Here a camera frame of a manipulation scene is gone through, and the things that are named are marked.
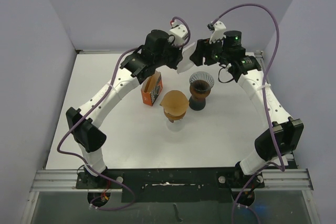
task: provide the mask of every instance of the white wall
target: white wall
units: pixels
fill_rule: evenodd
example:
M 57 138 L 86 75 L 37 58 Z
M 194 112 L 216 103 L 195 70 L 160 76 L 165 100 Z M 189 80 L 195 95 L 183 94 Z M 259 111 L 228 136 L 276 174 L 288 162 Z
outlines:
M 226 9 L 246 2 L 268 6 L 281 20 L 292 0 L 50 0 L 76 49 L 124 49 L 144 43 L 152 29 L 169 28 L 177 15 L 191 27 L 192 40 L 210 36 L 206 25 Z M 274 28 L 263 10 L 228 14 L 228 29 L 244 31 L 244 46 L 262 49 Z
M 270 81 L 305 129 L 295 157 L 308 168 L 323 224 L 336 223 L 336 1 L 293 0 L 280 24 L 280 47 Z M 269 58 L 275 37 L 266 48 Z
M 19 223 L 75 59 L 49 0 L 0 0 L 0 218 Z

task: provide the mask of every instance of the wire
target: wire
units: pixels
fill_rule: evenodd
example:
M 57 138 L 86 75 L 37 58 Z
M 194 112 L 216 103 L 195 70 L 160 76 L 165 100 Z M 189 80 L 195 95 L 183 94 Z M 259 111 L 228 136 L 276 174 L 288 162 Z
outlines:
M 96 170 L 94 170 L 89 164 L 88 164 L 88 162 L 86 161 L 86 159 L 84 158 L 84 157 L 82 157 L 82 156 L 80 156 L 79 154 L 77 154 L 77 153 L 74 153 L 74 152 L 65 152 L 65 151 L 62 151 L 60 148 L 61 148 L 61 146 L 63 145 L 63 143 L 64 143 L 64 141 L 65 141 L 65 139 L 71 134 L 71 132 L 73 132 L 77 127 L 78 127 L 78 125 L 79 124 L 81 124 L 87 117 L 88 117 L 88 115 L 89 114 L 91 114 L 91 112 L 93 111 L 93 110 L 95 110 L 96 109 L 96 107 L 98 107 L 99 106 L 99 104 L 108 96 L 108 94 L 111 92 L 111 90 L 112 90 L 112 86 L 113 86 L 113 84 L 114 84 L 114 81 L 115 81 L 115 78 L 116 78 L 116 76 L 117 76 L 117 72 L 118 72 L 118 69 L 119 69 L 119 65 L 120 65 L 120 62 L 121 62 L 121 60 L 122 60 L 122 58 L 126 55 L 126 54 L 128 54 L 128 53 L 130 53 L 130 52 L 133 52 L 133 51 L 135 51 L 137 48 L 132 48 L 132 49 L 130 49 L 130 50 L 127 50 L 126 52 L 124 52 L 120 57 L 119 57 L 119 59 L 118 59 L 118 61 L 117 61 L 117 64 L 115 64 L 115 68 L 114 68 L 114 71 L 113 71 L 113 75 L 112 75 L 112 79 L 111 79 L 111 82 L 110 82 L 110 85 L 109 85 L 109 87 L 108 87 L 108 89 L 107 89 L 107 91 L 105 92 L 105 94 L 100 98 L 100 100 L 73 126 L 73 127 L 71 127 L 71 129 L 69 129 L 69 131 L 62 137 L 62 139 L 61 139 L 61 141 L 59 142 L 59 144 L 58 144 L 58 146 L 57 146 L 57 151 L 59 152 L 59 153 L 62 153 L 62 154 L 66 154 L 66 155 L 71 155 L 71 156 L 75 156 L 75 157 L 78 157 L 78 158 L 80 158 L 84 163 L 85 163 L 85 165 L 86 165 L 86 167 L 88 168 L 88 169 L 90 169 L 93 173 L 95 173 L 95 174 L 97 174 L 98 176 L 100 176 L 100 177 L 102 177 L 102 178 L 104 178 L 104 179 L 106 179 L 106 180 L 109 180 L 109 181 L 111 181 L 111 182 L 113 182 L 113 183 L 115 183 L 115 184 L 117 184 L 117 185 L 119 185 L 119 186 L 121 186 L 121 187 L 123 187 L 123 188 L 125 188 L 127 191 L 129 191 L 132 195 L 133 195 L 133 197 L 134 197 L 134 199 L 130 202 L 130 203 L 128 203 L 128 204 L 126 204 L 126 205 L 123 205 L 123 206 L 120 206 L 120 207 L 114 207 L 114 208 L 101 208 L 101 207 L 97 207 L 96 209 L 98 209 L 98 210 L 104 210 L 104 211 L 114 211 L 114 210 L 120 210 L 120 209 L 124 209 L 124 208 L 126 208 L 126 207 L 129 207 L 129 206 L 131 206 L 132 204 L 134 204 L 134 202 L 135 202 L 135 193 L 128 187 L 128 186 L 126 186 L 126 185 L 124 185 L 123 183 L 120 183 L 120 182 L 118 182 L 118 181 L 116 181 L 116 180 L 114 180 L 114 179 L 112 179 L 112 178 L 109 178 L 109 177 L 107 177 L 107 176 L 105 176 L 105 175 L 103 175 L 103 174 L 101 174 L 101 173 L 99 173 L 99 172 L 97 172 Z
M 105 199 L 109 199 L 107 196 L 106 196 L 106 192 L 108 191 L 108 189 L 110 189 L 110 186 L 111 186 L 111 181 L 107 181 L 107 185 L 106 185 L 106 188 L 105 190 L 101 193 L 101 198 L 105 198 Z
M 230 191 L 230 193 L 231 193 L 232 199 L 234 199 L 235 196 L 234 196 L 234 194 L 233 194 L 233 192 L 232 192 L 232 189 L 231 189 L 231 187 L 230 187 L 229 181 L 227 181 L 225 184 L 226 184 L 227 187 L 229 188 L 229 191 Z M 255 217 L 256 217 L 256 219 L 257 219 L 257 221 L 258 221 L 258 224 L 261 224 L 260 219 L 259 219 L 257 213 L 256 213 L 252 208 L 250 208 L 250 207 L 248 207 L 248 206 L 246 206 L 246 205 L 243 205 L 243 204 L 237 204 L 237 205 L 243 206 L 243 207 L 247 208 L 248 210 L 250 210 L 250 211 L 255 215 Z
M 248 198 L 248 196 L 250 196 L 252 193 L 253 193 L 253 191 L 256 189 L 256 188 L 258 188 L 258 187 L 260 187 L 261 186 L 261 183 L 259 183 L 258 185 L 256 185 L 255 187 L 253 187 L 253 188 L 251 188 L 251 190 L 248 192 L 248 194 L 246 195 L 246 198 Z
M 274 26 L 275 26 L 275 30 L 276 30 L 276 42 L 275 42 L 275 47 L 274 47 L 274 51 L 273 51 L 273 54 L 272 54 L 272 57 L 269 61 L 269 64 L 264 72 L 264 77 L 263 77 L 263 85 L 265 85 L 266 83 L 266 77 L 267 77 L 267 74 L 268 74 L 268 71 L 270 69 L 270 67 L 272 66 L 272 63 L 274 61 L 274 58 L 275 58 L 275 55 L 278 51 L 278 47 L 279 47 L 279 37 L 280 37 L 280 32 L 279 32 L 279 25 L 278 25 L 278 22 L 277 20 L 275 19 L 275 16 L 274 14 L 267 8 L 265 7 L 264 5 L 259 5 L 259 4 L 253 4 L 253 3 L 247 3 L 247 4 L 241 4 L 241 5 L 237 5 L 237 6 L 234 6 L 228 10 L 226 10 L 225 12 L 223 12 L 222 14 L 220 14 L 220 16 L 218 18 L 216 18 L 214 21 L 211 22 L 212 25 L 214 25 L 220 18 L 222 18 L 225 14 L 231 12 L 232 10 L 235 10 L 237 8 L 240 8 L 240 7 L 245 7 L 245 6 L 255 6 L 255 7 L 259 7 L 263 10 L 265 10 L 269 15 L 270 17 L 272 18 L 273 20 L 273 23 L 274 23 Z M 266 100 L 266 90 L 265 90 L 265 87 L 262 89 L 263 91 L 263 95 L 262 95 L 262 98 L 264 100 L 264 108 L 265 108 L 265 113 L 266 113 L 266 118 L 267 118 L 267 122 L 268 122 L 268 127 L 269 127 L 269 132 L 271 134 L 271 138 L 272 138 L 272 141 L 273 141 L 273 145 L 274 145 L 274 148 L 276 150 L 276 153 L 278 155 L 278 158 L 280 160 L 280 164 L 281 166 L 278 166 L 276 165 L 275 163 L 272 163 L 274 164 L 277 168 L 279 168 L 282 172 L 285 171 L 285 164 L 284 164 L 284 160 L 282 160 L 282 156 L 281 156 L 281 153 L 280 153 L 280 149 L 278 147 L 278 144 L 277 144 L 277 141 L 276 141 L 276 138 L 275 138 L 275 135 L 274 135 L 274 130 L 273 130 L 273 126 L 272 126 L 272 121 L 271 121 L 271 118 L 269 116 L 269 112 L 268 112 L 268 107 L 267 107 L 267 100 Z M 256 176 L 257 173 L 254 173 L 252 175 L 252 177 L 249 179 L 249 181 L 245 184 L 245 186 L 242 188 L 242 190 L 240 191 L 240 193 L 238 194 L 235 202 L 234 202 L 234 205 L 232 206 L 232 213 L 231 213 L 231 222 L 232 224 L 234 223 L 234 210 L 235 210 L 235 206 L 237 204 L 237 200 L 238 198 L 241 196 L 241 194 L 243 193 L 244 189 L 247 187 L 247 185 L 252 181 L 252 179 Z
M 170 45 L 172 45 L 172 44 L 174 44 L 174 42 L 175 42 L 175 39 L 176 39 L 176 38 L 175 38 L 175 36 L 174 36 L 174 35 L 172 35 L 172 34 L 170 34 L 170 35 L 168 36 L 168 39 L 169 39 L 170 37 L 174 37 L 174 39 L 173 39 L 173 41 L 172 41 L 172 42 L 169 42 L 169 41 L 168 41 L 168 42 L 169 42 L 169 44 L 170 44 Z
M 223 70 L 223 69 L 225 69 L 226 68 L 226 66 L 223 66 L 223 65 L 221 65 L 221 64 L 219 64 L 222 68 L 219 70 L 219 72 L 218 72 L 218 81 L 220 82 L 220 83 L 229 83 L 229 82 L 232 82 L 233 80 L 234 80 L 234 78 L 232 78 L 232 79 L 230 79 L 230 80 L 228 80 L 228 81 L 221 81 L 220 80 L 220 78 L 219 78 L 219 75 L 221 74 L 221 71 Z
M 77 171 L 76 171 L 77 176 L 79 175 L 79 174 L 78 174 L 79 169 L 81 169 L 81 168 L 84 167 L 84 166 L 85 166 L 85 165 L 81 165 L 81 166 L 78 167 L 78 169 L 77 169 Z
M 172 18 L 171 22 L 174 22 L 175 20 L 179 20 L 185 26 L 185 28 L 187 29 L 187 35 L 188 35 L 187 40 L 185 41 L 185 43 L 183 43 L 182 45 L 178 46 L 178 47 L 182 47 L 183 48 L 190 41 L 190 36 L 191 36 L 190 29 L 189 29 L 188 24 L 182 18 L 175 16 L 175 17 Z

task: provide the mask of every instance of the small box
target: small box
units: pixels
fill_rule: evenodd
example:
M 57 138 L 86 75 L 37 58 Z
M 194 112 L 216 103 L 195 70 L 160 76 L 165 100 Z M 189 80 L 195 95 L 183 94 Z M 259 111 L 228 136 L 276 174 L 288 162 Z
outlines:
M 161 73 L 155 71 L 155 74 L 148 77 L 142 84 L 141 95 L 143 103 L 153 106 L 154 102 L 161 93 L 162 88 Z

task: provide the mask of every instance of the white tabletop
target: white tabletop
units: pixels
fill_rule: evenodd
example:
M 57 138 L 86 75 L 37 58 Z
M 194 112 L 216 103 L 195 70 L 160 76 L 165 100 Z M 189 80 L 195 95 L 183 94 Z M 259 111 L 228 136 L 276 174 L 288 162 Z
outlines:
M 77 169 L 82 165 L 80 159 L 56 151 L 68 131 L 65 113 L 71 106 L 77 109 L 102 88 L 111 78 L 119 55 L 77 56 L 46 169 Z M 158 71 L 163 91 L 153 107 L 142 103 L 139 86 L 117 104 L 100 127 L 107 135 L 102 151 L 108 168 L 229 167 L 250 153 L 263 132 L 260 117 L 238 84 L 217 81 L 218 65 L 193 67 L 181 74 L 168 67 Z M 189 77 L 197 71 L 206 71 L 215 79 L 206 107 L 202 111 L 188 109 L 184 128 L 172 132 L 159 104 L 170 90 L 180 90 L 189 98 Z M 221 72 L 222 80 L 230 78 L 225 70 Z M 81 154 L 72 135 L 62 150 Z

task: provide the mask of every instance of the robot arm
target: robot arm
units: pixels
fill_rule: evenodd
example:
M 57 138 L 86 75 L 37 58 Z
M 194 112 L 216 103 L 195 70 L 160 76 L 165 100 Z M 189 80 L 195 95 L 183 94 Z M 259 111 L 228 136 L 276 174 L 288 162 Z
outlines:
M 171 22 L 171 25 L 172 29 L 169 33 L 161 30 L 151 31 L 146 37 L 145 44 L 125 58 L 121 63 L 121 69 L 117 72 L 112 90 L 92 111 L 90 118 L 85 119 L 73 131 L 72 134 L 79 144 L 83 157 L 95 171 L 102 173 L 107 168 L 101 150 L 106 135 L 99 130 L 106 116 L 126 94 L 147 77 L 153 75 L 156 68 L 166 65 L 176 69 L 177 64 L 182 60 L 182 45 L 188 36 L 187 29 L 176 22 Z M 86 114 L 106 94 L 109 86 L 110 81 L 77 110 L 69 108 L 66 112 L 69 128 L 72 128 L 82 118 L 82 115 Z M 97 177 L 97 174 L 87 167 L 86 171 Z
M 253 56 L 247 56 L 246 49 L 241 46 L 242 33 L 225 31 L 226 27 L 219 22 L 208 27 L 213 31 L 212 36 L 209 39 L 198 40 L 197 44 L 193 45 L 185 54 L 190 55 L 190 61 L 197 66 L 216 63 L 226 65 L 227 71 L 245 90 L 264 125 L 267 125 L 267 129 L 255 140 L 255 148 L 252 152 L 237 164 L 237 168 L 243 175 L 252 175 L 278 157 L 265 117 L 263 88 L 266 91 L 268 113 L 281 155 L 296 149 L 302 134 L 303 123 L 300 119 L 293 120 L 291 115 L 281 106 L 268 83 L 265 83 L 265 86 L 262 85 L 264 73 L 257 60 Z M 191 65 L 183 59 L 179 67 L 187 70 Z

